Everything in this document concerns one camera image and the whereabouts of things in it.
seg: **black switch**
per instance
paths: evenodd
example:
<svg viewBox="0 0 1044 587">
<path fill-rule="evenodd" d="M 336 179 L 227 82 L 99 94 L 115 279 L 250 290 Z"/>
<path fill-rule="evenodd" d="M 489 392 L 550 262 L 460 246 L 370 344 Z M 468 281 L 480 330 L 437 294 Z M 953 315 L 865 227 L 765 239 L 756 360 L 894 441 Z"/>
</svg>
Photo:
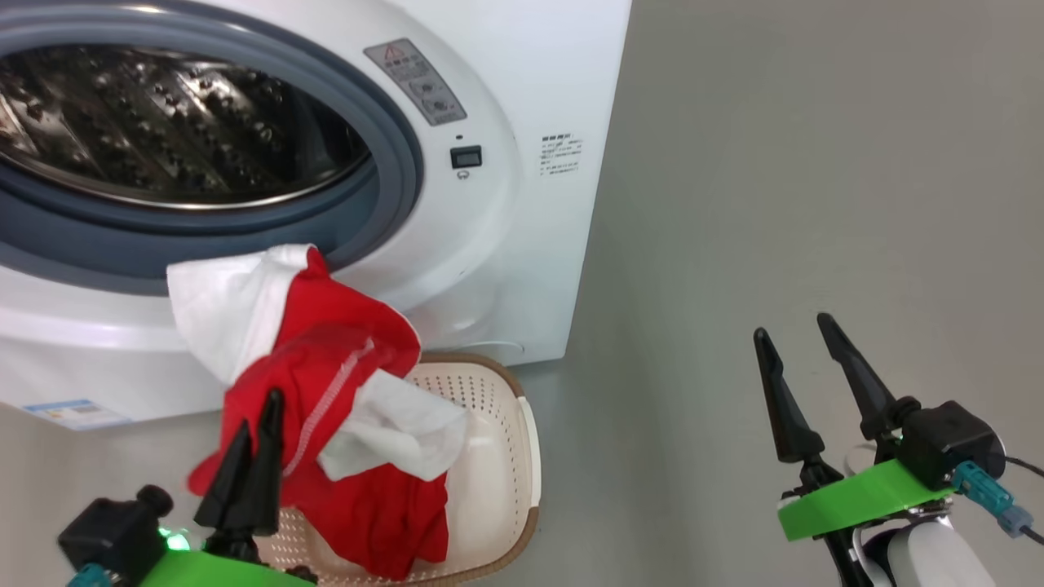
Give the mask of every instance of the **black switch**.
<svg viewBox="0 0 1044 587">
<path fill-rule="evenodd" d="M 461 167 L 478 167 L 482 164 L 482 147 L 456 147 L 450 149 L 450 162 L 454 169 Z"/>
</svg>

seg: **green 3d printed part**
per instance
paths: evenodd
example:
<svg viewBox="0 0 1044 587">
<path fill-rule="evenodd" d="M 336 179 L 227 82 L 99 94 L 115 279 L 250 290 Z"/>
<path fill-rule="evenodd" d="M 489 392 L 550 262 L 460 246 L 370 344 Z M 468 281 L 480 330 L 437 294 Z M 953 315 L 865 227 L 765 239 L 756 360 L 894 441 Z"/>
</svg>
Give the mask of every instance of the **green 3d printed part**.
<svg viewBox="0 0 1044 587">
<path fill-rule="evenodd" d="M 152 567 L 142 587 L 314 587 L 281 570 L 207 553 L 169 550 Z"/>
<path fill-rule="evenodd" d="M 828 485 L 779 510 L 780 524 L 791 542 L 859 525 L 953 493 L 931 491 L 898 461 L 886 461 Z"/>
</svg>

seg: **gray floor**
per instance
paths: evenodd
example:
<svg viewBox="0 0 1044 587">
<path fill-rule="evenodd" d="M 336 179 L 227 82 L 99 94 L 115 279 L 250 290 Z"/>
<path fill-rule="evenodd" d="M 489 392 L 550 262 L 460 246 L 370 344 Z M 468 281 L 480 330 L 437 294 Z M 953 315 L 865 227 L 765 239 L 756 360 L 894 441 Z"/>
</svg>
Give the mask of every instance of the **gray floor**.
<svg viewBox="0 0 1044 587">
<path fill-rule="evenodd" d="M 861 439 L 821 309 L 897 395 L 956 399 L 1044 461 L 1042 22 L 1017 0 L 637 0 L 569 353 L 520 370 L 540 532 L 489 584 L 835 585 L 775 521 L 797 469 L 750 338 L 768 327 L 839 463 Z M 2 583 L 61 584 L 52 541 L 87 499 L 182 487 L 216 437 L 213 415 L 75 436 L 0 409 Z M 1005 484 L 1044 516 L 1044 486 Z M 1036 545 L 955 522 L 999 585 L 1041 583 Z"/>
</svg>

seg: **robotic arm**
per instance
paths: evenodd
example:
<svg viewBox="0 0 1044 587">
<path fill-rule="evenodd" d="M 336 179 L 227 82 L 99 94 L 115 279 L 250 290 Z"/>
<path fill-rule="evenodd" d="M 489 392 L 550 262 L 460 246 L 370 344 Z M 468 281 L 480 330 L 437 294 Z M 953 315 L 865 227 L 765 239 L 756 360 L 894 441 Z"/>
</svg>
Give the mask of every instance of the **robotic arm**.
<svg viewBox="0 0 1044 587">
<path fill-rule="evenodd" d="M 817 322 L 852 389 L 863 438 L 876 443 L 875 465 L 845 477 L 823 461 L 823 439 L 809 427 L 783 379 L 776 347 L 763 328 L 756 330 L 777 456 L 802 464 L 801 485 L 784 492 L 779 506 L 787 538 L 823 540 L 844 587 L 994 585 L 949 523 L 951 494 L 986 508 L 1010 536 L 1024 534 L 1041 542 L 1029 529 L 1033 518 L 995 480 L 1005 461 L 1023 463 L 1006 457 L 993 429 L 956 402 L 924 408 L 911 397 L 897 400 L 833 316 L 821 313 Z M 905 525 L 863 544 L 864 530 L 891 520 Z"/>
<path fill-rule="evenodd" d="M 95 499 L 58 536 L 76 570 L 69 587 L 308 587 L 318 578 L 307 567 L 286 572 L 263 564 L 255 536 L 279 531 L 283 453 L 283 393 L 271 390 L 255 439 L 244 420 L 196 511 L 213 527 L 203 550 L 169 550 L 160 518 L 173 502 L 146 486 L 136 500 Z"/>
</svg>

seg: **white washing machine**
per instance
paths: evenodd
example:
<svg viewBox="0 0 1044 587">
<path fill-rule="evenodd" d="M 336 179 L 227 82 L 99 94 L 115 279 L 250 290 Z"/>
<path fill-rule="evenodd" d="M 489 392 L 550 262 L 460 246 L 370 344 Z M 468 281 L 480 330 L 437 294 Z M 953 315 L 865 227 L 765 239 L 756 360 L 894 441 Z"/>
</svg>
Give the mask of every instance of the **white washing machine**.
<svg viewBox="0 0 1044 587">
<path fill-rule="evenodd" d="M 7 0 L 0 401 L 220 406 L 168 263 L 313 242 L 428 349 L 563 356 L 630 0 Z"/>
</svg>

